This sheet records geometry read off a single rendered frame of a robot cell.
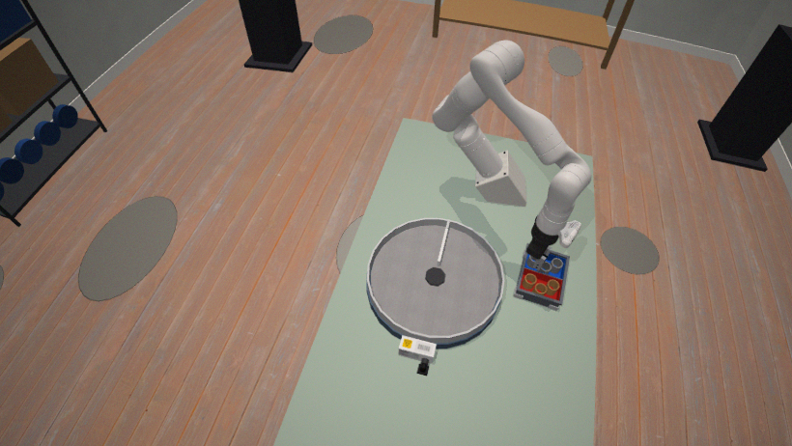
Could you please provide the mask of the bronze bushing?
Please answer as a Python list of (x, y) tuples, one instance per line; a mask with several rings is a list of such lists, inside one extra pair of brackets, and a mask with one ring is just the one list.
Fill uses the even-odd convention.
[[(555, 280), (550, 280), (546, 286), (547, 286), (547, 291), (546, 291), (547, 295), (554, 295), (556, 291), (559, 289), (559, 283)], [(550, 288), (550, 286), (553, 287), (553, 289)]]
[[(539, 293), (537, 290), (541, 291), (541, 293)], [(540, 295), (544, 295), (546, 293), (546, 291), (547, 291), (547, 287), (544, 284), (542, 284), (542, 283), (538, 283), (538, 284), (536, 284), (536, 286), (534, 287), (532, 292), (533, 293), (538, 293)]]
[[(526, 280), (530, 281), (531, 283), (527, 282)], [(534, 274), (528, 273), (523, 279), (523, 287), (527, 290), (531, 290), (534, 287), (536, 281), (536, 276)]]

